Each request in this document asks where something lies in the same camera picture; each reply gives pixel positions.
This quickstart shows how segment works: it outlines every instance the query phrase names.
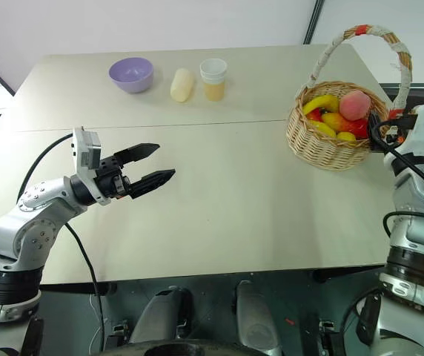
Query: white wall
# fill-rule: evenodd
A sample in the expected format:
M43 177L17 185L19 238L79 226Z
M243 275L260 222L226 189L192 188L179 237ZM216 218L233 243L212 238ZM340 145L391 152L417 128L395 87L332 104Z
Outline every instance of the white wall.
M0 76L45 54L300 44L314 0L0 0Z
M424 82L424 0L326 0L312 43L329 43L356 24L380 24L395 32L413 59L413 82ZM381 83L399 82L397 55L382 39L350 41Z

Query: floor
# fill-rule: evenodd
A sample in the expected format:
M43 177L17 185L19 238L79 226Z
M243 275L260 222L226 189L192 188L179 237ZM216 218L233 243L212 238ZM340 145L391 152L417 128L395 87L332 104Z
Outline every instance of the floor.
M134 325L155 293L168 286L181 286L191 290L194 298L196 317L191 337L237 343L236 324L231 308L233 290L240 280L252 280L268 301L285 355L313 356L302 350L304 339L300 329L303 329L305 338L312 340L314 337L311 328L307 330L305 327L306 317L317 313L322 318L340 322L347 305L358 294L375 284L378 271L375 269L336 277L325 283L315 282L309 271L123 281L118 283L114 293L104 297L106 333L109 334L111 326L124 319ZM87 355L89 343L98 328L89 298L85 294L43 294L39 309L39 316L45 320L43 356ZM355 320L345 334L347 355L368 355L368 348L358 341L354 327ZM98 350L98 338L93 343L92 350Z

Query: white table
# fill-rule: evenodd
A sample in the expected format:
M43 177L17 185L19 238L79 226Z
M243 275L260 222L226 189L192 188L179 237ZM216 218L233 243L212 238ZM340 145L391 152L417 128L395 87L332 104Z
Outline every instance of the white table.
M129 164L125 172L132 181L159 169L177 170L170 182L152 193L137 200L113 201L106 207L91 206L72 221L101 281L383 263L388 239L381 217L392 209L392 179L382 166L382 156L371 155L354 169L334 173L297 159L285 140L291 97L321 49L218 50L217 56L229 61L239 58L242 51L256 52L256 57L243 57L243 66L248 67L266 52L269 59L277 57L282 67L270 68L276 81L264 90L239 85L243 77L238 73L244 72L233 65L237 75L231 69L233 85L223 102L206 102L196 90L184 105L169 100L169 81L156 83L149 96L148 92L128 96L103 78L104 73L99 74L101 78L79 82L68 76L57 79L46 70L48 63L60 76L68 63L76 67L83 59L86 67L101 67L124 53L45 59L16 96L15 109L0 118L0 216L13 207L22 178L39 152L69 132L61 128L83 123L99 128L103 156L139 142L162 146L148 159ZM173 67L179 66L180 53L182 65L193 68L192 62L216 51L140 55L151 58L156 70L169 78L173 74L165 68L171 68L170 58L177 58ZM285 71L290 65L280 53L292 54L295 70ZM350 47L337 53L342 61L331 67L342 73L341 79L381 94ZM364 82L349 73L346 76L346 67ZM277 71L287 73L288 80L276 75ZM44 98L34 90L43 77L46 82L53 80L52 88L39 87L39 92L57 92L55 97ZM72 96L76 85L78 92L108 100ZM116 100L116 108L111 100ZM31 182L71 174L70 145L65 142L45 157ZM89 281L75 241L62 229L44 269L43 283Z

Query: wicker basket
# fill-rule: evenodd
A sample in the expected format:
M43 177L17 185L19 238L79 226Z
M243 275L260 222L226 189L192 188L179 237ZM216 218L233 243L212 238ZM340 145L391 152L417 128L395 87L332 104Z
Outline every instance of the wicker basket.
M384 101L379 99L371 91L347 82L322 82L315 85L319 72L328 61L335 48L345 39L354 36L368 34L382 37L390 47L398 53L401 67L400 91L395 98L392 108L388 111ZM411 83L411 57L406 46L390 31L380 26L360 25L345 31L335 38L321 55L314 67L311 78L296 97L296 107L289 115L289 124L286 130L288 144L293 152L306 162L331 171L344 171L362 162L369 153L368 139L360 139L356 142L346 142L327 136L309 124L308 119L302 112L302 106L316 96L332 94L339 99L351 90L361 90L371 99L371 110L376 111L380 120L393 119L403 112L406 106L406 98Z

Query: basket handle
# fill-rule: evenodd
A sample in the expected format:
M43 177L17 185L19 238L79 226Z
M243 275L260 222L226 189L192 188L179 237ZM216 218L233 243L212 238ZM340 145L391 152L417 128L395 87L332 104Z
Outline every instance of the basket handle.
M338 45L340 45L345 39L351 39L352 37L360 35L382 37L388 43L390 48L398 54L398 58L400 60L401 83L398 95L393 101L388 115L389 119L394 119L398 114L402 113L406 107L406 99L408 98L408 92L410 91L411 84L411 55L408 48L400 42L393 32L381 26L361 24L346 30L344 33L341 33L338 37L336 37L318 59L314 66L313 73L311 74L311 78L304 85L303 89L312 88L316 84L317 77L319 76L322 67L324 67L327 63L329 56L332 52L334 52Z

